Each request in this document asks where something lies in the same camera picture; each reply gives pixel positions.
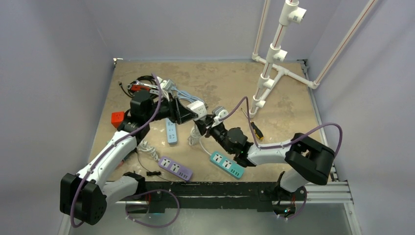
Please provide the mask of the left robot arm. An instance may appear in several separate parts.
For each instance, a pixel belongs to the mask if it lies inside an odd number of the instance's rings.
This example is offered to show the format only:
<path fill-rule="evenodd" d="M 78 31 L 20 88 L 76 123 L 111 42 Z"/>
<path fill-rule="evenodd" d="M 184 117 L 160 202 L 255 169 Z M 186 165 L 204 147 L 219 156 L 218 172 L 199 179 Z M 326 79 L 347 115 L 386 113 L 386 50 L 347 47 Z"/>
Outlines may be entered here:
<path fill-rule="evenodd" d="M 197 120 L 206 115 L 205 105 L 195 101 L 187 106 L 178 98 L 159 92 L 154 101 L 149 91 L 134 94 L 130 109 L 124 115 L 110 142 L 89 164 L 75 174 L 67 173 L 60 182 L 60 211 L 75 220 L 96 224 L 108 205 L 130 196 L 140 200 L 146 194 L 145 178 L 128 172 L 121 179 L 106 184 L 112 172 L 128 154 L 133 152 L 150 130 L 150 122 L 169 119 L 176 124 Z"/>

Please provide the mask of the white cube power socket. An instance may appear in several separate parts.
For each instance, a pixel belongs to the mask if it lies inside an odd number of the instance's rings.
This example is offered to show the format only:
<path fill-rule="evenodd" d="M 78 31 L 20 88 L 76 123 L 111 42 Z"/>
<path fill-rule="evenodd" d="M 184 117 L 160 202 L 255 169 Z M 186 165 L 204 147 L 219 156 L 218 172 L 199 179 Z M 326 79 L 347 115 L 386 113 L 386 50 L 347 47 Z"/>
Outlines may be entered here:
<path fill-rule="evenodd" d="M 205 103 L 200 100 L 188 104 L 187 108 L 197 115 L 193 120 L 203 119 L 207 115 Z"/>

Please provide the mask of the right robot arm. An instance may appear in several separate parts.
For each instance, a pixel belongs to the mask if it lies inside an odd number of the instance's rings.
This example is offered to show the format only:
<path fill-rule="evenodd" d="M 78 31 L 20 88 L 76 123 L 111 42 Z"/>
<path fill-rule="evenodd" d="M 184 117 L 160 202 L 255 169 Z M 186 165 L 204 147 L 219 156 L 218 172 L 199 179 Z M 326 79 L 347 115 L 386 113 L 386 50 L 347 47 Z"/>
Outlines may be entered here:
<path fill-rule="evenodd" d="M 288 164 L 291 169 L 282 174 L 275 185 L 276 196 L 287 199 L 307 183 L 326 185 L 336 153 L 303 133 L 275 144 L 255 144 L 248 141 L 239 127 L 226 129 L 224 124 L 213 125 L 208 119 L 195 125 L 204 137 L 212 137 L 242 167 L 263 164 Z"/>

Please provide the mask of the red cube socket adapter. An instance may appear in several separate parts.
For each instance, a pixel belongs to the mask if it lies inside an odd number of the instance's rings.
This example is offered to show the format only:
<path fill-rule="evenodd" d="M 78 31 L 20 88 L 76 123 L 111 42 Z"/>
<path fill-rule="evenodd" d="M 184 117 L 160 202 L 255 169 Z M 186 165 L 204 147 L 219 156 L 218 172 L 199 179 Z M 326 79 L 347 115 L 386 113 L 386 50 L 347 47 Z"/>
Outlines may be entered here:
<path fill-rule="evenodd" d="M 124 120 L 124 116 L 125 116 L 124 111 L 113 112 L 111 114 L 111 124 L 115 129 L 117 129 L 121 125 L 121 123 Z"/>

